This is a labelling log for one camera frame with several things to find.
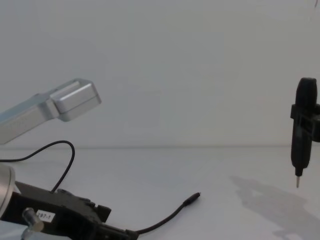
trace black cable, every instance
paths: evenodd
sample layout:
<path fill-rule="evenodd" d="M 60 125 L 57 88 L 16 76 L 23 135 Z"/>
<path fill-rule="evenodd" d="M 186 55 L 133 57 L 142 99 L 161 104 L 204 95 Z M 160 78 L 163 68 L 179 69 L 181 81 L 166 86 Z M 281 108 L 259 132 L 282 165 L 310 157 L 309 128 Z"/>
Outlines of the black cable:
<path fill-rule="evenodd" d="M 177 208 L 177 210 L 175 210 L 170 216 L 168 216 L 167 218 L 165 218 L 164 220 L 158 222 L 157 224 L 150 226 L 148 228 L 145 229 L 141 229 L 138 231 L 135 231 L 138 235 L 141 234 L 146 234 L 149 233 L 153 230 L 156 230 L 157 228 L 161 227 L 162 225 L 166 224 L 167 222 L 169 222 L 170 220 L 172 220 L 175 216 L 177 216 L 178 213 L 180 213 L 180 211 L 185 208 L 186 206 L 193 204 L 199 197 L 200 197 L 200 192 L 197 192 L 195 194 L 193 194 L 191 197 L 189 197 L 187 200 L 185 200 L 181 206 L 179 206 Z"/>
<path fill-rule="evenodd" d="M 34 155 L 42 152 L 43 150 L 47 149 L 47 148 L 50 148 L 51 146 L 53 145 L 57 145 L 57 144 L 68 144 L 72 150 L 72 155 L 71 155 L 71 159 L 69 161 L 69 164 L 68 166 L 66 167 L 64 173 L 62 174 L 62 176 L 60 177 L 59 181 L 56 183 L 56 185 L 52 188 L 52 190 L 50 191 L 51 193 L 54 193 L 57 188 L 60 186 L 60 184 L 62 183 L 62 181 L 65 179 L 67 173 L 69 172 L 70 168 L 71 168 L 71 165 L 72 163 L 74 162 L 74 159 L 75 159 L 75 155 L 76 155 L 76 149 L 75 149 L 75 146 L 69 142 L 69 141 L 66 141 L 66 140 L 60 140 L 60 141 L 54 141 L 52 143 L 49 143 L 48 145 L 45 145 L 43 146 L 42 148 L 38 149 L 37 151 L 31 153 L 30 155 L 28 156 L 25 156 L 25 157 L 22 157 L 22 158 L 17 158 L 17 159 L 0 159 L 0 163 L 16 163 L 16 162 L 21 162 L 21 161 L 24 161 L 24 160 L 27 160 L 31 157 L 33 157 Z"/>

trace white surface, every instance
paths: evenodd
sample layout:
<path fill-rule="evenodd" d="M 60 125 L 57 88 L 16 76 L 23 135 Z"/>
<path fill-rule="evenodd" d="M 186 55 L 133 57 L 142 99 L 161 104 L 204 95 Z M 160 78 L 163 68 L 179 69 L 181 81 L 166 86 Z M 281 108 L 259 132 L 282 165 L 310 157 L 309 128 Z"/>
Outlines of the white surface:
<path fill-rule="evenodd" d="M 28 153 L 1 151 L 1 158 Z M 313 151 L 296 189 L 289 148 L 78 149 L 61 187 L 112 208 L 107 223 L 131 230 L 162 220 L 202 193 L 141 240 L 318 240 L 319 154 L 320 148 Z M 50 150 L 13 166 L 18 181 L 50 189 L 68 158 L 67 150 Z"/>
<path fill-rule="evenodd" d="M 103 102 L 8 147 L 288 145 L 320 77 L 315 1 L 2 0 L 0 111 L 76 77 Z"/>

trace white label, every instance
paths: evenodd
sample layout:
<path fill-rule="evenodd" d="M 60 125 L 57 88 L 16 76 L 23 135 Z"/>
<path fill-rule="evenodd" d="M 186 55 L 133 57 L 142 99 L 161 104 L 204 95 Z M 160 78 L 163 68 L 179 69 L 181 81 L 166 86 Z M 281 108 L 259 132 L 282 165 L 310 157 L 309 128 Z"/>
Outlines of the white label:
<path fill-rule="evenodd" d="M 48 211 L 38 210 L 36 212 L 36 215 L 39 217 L 41 221 L 51 223 L 55 218 L 56 214 Z"/>

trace white wall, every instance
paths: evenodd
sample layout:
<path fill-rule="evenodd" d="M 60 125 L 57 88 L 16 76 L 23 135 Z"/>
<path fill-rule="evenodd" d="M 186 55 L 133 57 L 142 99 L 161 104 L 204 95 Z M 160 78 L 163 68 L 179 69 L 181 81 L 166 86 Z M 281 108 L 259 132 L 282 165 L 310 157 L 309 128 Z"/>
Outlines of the white wall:
<path fill-rule="evenodd" d="M 288 145 L 316 0 L 1 0 L 0 111 L 70 79 L 103 104 L 6 147 Z"/>

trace metal tip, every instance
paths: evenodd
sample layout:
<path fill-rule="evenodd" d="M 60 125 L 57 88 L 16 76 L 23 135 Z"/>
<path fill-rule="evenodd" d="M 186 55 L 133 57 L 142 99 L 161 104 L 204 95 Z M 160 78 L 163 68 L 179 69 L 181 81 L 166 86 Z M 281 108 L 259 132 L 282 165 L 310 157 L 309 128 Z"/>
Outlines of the metal tip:
<path fill-rule="evenodd" d="M 300 184 L 300 177 L 297 176 L 296 177 L 296 188 L 299 188 L 299 184 Z"/>

